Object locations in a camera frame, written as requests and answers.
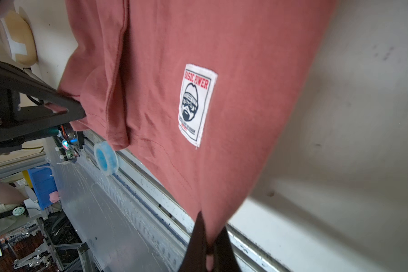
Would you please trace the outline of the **round blue button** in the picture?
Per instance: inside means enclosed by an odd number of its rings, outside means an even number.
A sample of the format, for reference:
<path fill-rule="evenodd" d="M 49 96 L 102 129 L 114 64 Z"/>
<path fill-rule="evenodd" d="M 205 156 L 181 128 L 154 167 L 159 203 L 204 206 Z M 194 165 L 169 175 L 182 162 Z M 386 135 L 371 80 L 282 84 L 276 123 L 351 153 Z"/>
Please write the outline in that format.
<path fill-rule="evenodd" d="M 105 176 L 113 175 L 119 170 L 117 154 L 108 142 L 96 143 L 94 145 L 94 156 L 99 170 Z"/>

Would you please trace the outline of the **red tank top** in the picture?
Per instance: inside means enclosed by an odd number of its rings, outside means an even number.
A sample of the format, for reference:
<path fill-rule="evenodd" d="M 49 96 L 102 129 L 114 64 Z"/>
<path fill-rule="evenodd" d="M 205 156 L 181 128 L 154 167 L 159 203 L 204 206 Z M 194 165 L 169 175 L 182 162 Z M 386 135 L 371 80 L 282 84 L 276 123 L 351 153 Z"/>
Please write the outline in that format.
<path fill-rule="evenodd" d="M 129 149 L 213 243 L 258 180 L 335 1 L 66 1 L 59 91 Z"/>

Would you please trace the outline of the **round tan pad dish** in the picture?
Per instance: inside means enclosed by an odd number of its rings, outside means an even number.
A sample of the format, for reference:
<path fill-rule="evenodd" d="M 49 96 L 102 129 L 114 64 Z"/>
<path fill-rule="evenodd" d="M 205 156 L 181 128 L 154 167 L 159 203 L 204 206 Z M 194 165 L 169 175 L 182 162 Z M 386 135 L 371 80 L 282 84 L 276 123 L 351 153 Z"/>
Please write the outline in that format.
<path fill-rule="evenodd" d="M 37 62 L 35 39 L 29 24 L 15 11 L 0 19 L 0 39 L 9 57 L 23 67 Z"/>

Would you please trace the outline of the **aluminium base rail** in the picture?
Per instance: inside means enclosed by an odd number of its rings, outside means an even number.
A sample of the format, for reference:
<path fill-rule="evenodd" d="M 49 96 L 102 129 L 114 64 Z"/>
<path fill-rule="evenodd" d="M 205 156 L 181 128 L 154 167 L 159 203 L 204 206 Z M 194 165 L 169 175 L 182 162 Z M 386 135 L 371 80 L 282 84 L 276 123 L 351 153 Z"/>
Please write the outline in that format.
<path fill-rule="evenodd" d="M 92 131 L 85 131 L 84 136 L 87 172 L 120 208 L 138 237 L 157 251 L 171 271 L 176 271 L 192 235 L 193 219 L 130 151 L 116 152 L 118 171 L 103 174 L 94 147 L 103 139 Z"/>

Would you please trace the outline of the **blue storage bin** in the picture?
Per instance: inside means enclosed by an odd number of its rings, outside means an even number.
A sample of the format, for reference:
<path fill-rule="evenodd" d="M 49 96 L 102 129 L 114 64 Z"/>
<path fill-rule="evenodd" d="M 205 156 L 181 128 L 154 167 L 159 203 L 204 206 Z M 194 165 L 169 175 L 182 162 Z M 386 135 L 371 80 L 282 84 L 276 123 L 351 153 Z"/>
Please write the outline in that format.
<path fill-rule="evenodd" d="M 50 194 L 57 191 L 51 165 L 49 163 L 29 169 L 29 177 L 42 210 L 53 205 Z"/>

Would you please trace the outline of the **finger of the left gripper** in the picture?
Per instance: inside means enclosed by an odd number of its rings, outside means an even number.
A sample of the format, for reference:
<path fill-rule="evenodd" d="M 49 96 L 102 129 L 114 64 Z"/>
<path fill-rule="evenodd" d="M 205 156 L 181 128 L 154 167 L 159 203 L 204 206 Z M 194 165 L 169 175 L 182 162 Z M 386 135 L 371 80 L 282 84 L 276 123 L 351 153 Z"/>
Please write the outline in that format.
<path fill-rule="evenodd" d="M 76 100 L 0 61 L 0 143 L 32 136 L 85 115 Z"/>

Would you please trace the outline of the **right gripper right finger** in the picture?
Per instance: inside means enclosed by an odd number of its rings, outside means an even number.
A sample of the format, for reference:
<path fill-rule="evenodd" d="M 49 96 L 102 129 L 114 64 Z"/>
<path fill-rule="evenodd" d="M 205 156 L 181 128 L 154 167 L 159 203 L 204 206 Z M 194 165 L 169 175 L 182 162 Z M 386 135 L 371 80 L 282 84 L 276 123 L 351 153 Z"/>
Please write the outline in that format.
<path fill-rule="evenodd" d="M 241 272 L 226 228 L 221 231 L 213 244 L 213 256 L 213 272 Z"/>

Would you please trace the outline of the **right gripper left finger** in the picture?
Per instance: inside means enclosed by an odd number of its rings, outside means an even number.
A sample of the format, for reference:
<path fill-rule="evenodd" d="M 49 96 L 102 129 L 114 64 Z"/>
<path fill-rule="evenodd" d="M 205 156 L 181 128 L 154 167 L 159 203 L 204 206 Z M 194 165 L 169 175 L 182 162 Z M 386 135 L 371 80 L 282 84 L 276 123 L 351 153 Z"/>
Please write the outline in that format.
<path fill-rule="evenodd" d="M 197 214 L 187 251 L 178 272 L 207 272 L 207 240 L 202 213 Z"/>

